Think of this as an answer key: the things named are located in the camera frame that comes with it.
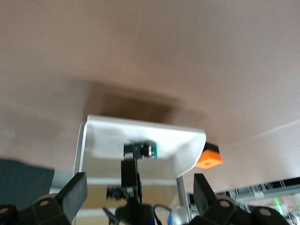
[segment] orange and black object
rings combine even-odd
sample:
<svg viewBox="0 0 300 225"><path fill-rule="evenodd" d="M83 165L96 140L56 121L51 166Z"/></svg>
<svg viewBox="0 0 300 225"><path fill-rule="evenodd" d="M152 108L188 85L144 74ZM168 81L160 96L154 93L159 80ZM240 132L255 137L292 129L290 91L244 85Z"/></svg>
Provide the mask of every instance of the orange and black object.
<svg viewBox="0 0 300 225"><path fill-rule="evenodd" d="M222 163L222 158L218 146L205 143L203 152L196 164L196 167L208 169Z"/></svg>

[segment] orange object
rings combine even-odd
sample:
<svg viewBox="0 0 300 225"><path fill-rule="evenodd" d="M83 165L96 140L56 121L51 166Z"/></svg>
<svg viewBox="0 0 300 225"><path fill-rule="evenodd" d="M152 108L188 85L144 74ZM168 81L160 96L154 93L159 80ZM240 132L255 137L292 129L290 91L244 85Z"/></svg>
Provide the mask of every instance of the orange object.
<svg viewBox="0 0 300 225"><path fill-rule="evenodd" d="M202 152L200 159L196 164L196 167L208 169L213 166L219 165L221 163L222 163L222 158L220 153L207 149Z"/></svg>

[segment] dark gray fabric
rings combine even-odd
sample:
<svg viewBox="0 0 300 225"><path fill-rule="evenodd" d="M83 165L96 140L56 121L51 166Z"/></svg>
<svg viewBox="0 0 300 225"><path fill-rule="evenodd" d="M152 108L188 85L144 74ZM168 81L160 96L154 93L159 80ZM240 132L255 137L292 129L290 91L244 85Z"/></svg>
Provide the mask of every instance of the dark gray fabric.
<svg viewBox="0 0 300 225"><path fill-rule="evenodd" d="M0 205L14 204L18 210L31 206L50 191L54 170L0 159Z"/></svg>

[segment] round silver bolt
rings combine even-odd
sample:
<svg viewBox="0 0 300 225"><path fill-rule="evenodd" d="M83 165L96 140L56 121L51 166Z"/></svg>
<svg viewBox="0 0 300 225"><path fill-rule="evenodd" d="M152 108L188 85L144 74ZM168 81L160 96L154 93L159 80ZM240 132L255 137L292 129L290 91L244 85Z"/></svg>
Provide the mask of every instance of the round silver bolt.
<svg viewBox="0 0 300 225"><path fill-rule="evenodd" d="M8 208L3 208L3 209L0 209L0 214L2 213L6 213L8 211Z"/></svg>
<svg viewBox="0 0 300 225"><path fill-rule="evenodd" d="M220 205L225 208L228 208L230 206L230 204L227 201L220 201Z"/></svg>
<svg viewBox="0 0 300 225"><path fill-rule="evenodd" d="M259 209L259 212L266 217L271 216L271 212L267 209L261 208L261 209Z"/></svg>
<svg viewBox="0 0 300 225"><path fill-rule="evenodd" d="M40 206L45 206L45 205L47 205L48 203L49 203L49 201L46 200L46 201L42 201L39 205L40 205Z"/></svg>

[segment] black cable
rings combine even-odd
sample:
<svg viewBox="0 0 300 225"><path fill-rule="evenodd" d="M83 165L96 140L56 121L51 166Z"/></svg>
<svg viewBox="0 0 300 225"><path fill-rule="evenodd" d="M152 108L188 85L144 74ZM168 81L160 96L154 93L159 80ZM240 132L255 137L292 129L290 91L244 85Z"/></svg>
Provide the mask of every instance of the black cable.
<svg viewBox="0 0 300 225"><path fill-rule="evenodd" d="M168 210L169 212L171 212L171 208L169 208L169 207L167 207L167 206L165 206L165 205L161 205L161 204L157 204L157 205L155 205L155 206L153 207L154 217L155 217L155 220L156 220L157 225L163 225L163 224L161 223L161 221L159 220L159 218L157 217L157 215L156 215L155 209L156 209L157 207L160 207L160 208L163 208L163 209L165 209L165 210Z"/></svg>

